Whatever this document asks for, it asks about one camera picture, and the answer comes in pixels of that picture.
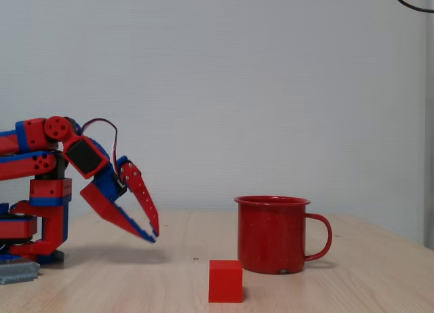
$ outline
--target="black cable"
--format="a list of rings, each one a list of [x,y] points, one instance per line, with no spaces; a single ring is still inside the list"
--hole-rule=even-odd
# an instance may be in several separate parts
[[[117,166],[117,158],[116,158],[116,145],[117,145],[117,128],[114,124],[112,124],[109,120],[107,119],[103,119],[103,118],[95,118],[92,119],[88,122],[86,122],[83,127],[81,127],[81,133],[83,134],[83,132],[94,122],[97,121],[102,121],[105,123],[108,123],[109,125],[111,125],[113,128],[115,128],[115,141],[113,142],[113,147],[112,147],[112,157],[113,157],[113,167],[115,168],[115,172],[117,175],[119,175],[119,168]]]
[[[398,0],[398,1],[400,3],[402,3],[404,6],[411,8],[413,10],[417,10],[418,12],[434,14],[434,10],[432,10],[432,9],[419,8],[419,7],[410,5],[409,3],[405,2],[404,0]]]

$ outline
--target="wooden table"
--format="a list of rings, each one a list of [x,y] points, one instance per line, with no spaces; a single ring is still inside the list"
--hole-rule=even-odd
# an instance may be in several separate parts
[[[323,259],[293,275],[245,271],[244,303],[209,304],[209,260],[237,257],[236,213],[163,212],[154,245],[92,213],[71,224],[64,264],[0,286],[0,312],[434,312],[433,251],[354,217],[327,217],[335,237]],[[308,220],[307,253],[325,241],[323,224]]]

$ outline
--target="mug rim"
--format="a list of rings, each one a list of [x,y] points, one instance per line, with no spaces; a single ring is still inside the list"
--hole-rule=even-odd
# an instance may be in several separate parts
[[[305,206],[311,203],[307,199],[295,196],[238,196],[234,198],[234,201],[243,205],[282,207]]]

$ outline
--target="red plastic part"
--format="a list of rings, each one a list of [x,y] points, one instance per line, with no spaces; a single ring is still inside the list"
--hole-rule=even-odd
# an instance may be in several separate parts
[[[4,135],[0,137],[0,154],[13,154],[19,151],[20,147],[16,135]]]
[[[94,143],[90,140],[90,138],[84,136],[84,135],[76,135],[73,131],[73,127],[71,126],[71,123],[68,121],[68,119],[63,117],[51,117],[45,121],[44,125],[45,133],[48,137],[53,138],[55,140],[60,140],[63,143],[63,156],[66,158],[68,162],[71,163],[73,167],[85,178],[91,178],[95,174],[97,174],[104,166],[106,166],[108,163],[110,163],[110,159],[108,159],[105,154],[103,154],[98,147],[94,145]],[[101,158],[100,164],[95,168],[95,170],[84,173],[74,164],[73,161],[69,158],[67,155],[68,149],[75,144],[76,142],[80,140],[85,140],[87,145],[94,150],[98,154],[98,156]]]
[[[2,238],[28,238],[37,233],[37,218],[30,220],[0,221],[0,239]]]
[[[69,196],[73,191],[72,179],[63,180],[31,180],[30,196],[39,198],[61,198]]]
[[[243,268],[237,260],[210,260],[210,303],[243,302]]]
[[[20,201],[11,213],[23,213],[43,217],[44,240],[30,242],[23,245],[12,245],[9,250],[15,255],[49,255],[63,243],[63,206],[59,207],[31,207],[28,201]]]
[[[247,270],[287,274],[303,270],[304,263],[323,257],[332,244],[328,220],[306,213],[309,200],[288,196],[241,196],[238,206],[238,260]],[[304,254],[305,220],[321,220],[328,230],[324,249]]]
[[[102,219],[141,238],[125,216],[119,212],[114,204],[107,200],[93,183],[89,183],[80,194]]]
[[[31,152],[36,150],[55,150],[57,143],[49,142],[44,131],[44,118],[31,119],[24,121],[28,149]]]
[[[155,208],[151,195],[144,184],[142,173],[139,171],[137,166],[135,166],[135,164],[129,162],[121,166],[120,178],[121,181],[124,181],[127,184],[131,192],[134,193],[134,196],[136,196],[140,206],[142,206],[144,212],[148,216],[149,222],[151,223],[153,229],[155,230],[156,234],[159,235],[157,209]]]
[[[48,173],[55,167],[56,158],[52,154],[0,163],[0,181]]]

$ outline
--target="white wall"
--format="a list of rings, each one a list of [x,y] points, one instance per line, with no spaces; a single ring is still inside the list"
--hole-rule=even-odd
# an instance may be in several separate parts
[[[159,208],[303,196],[421,242],[425,55],[396,0],[0,0],[0,130],[110,118]]]

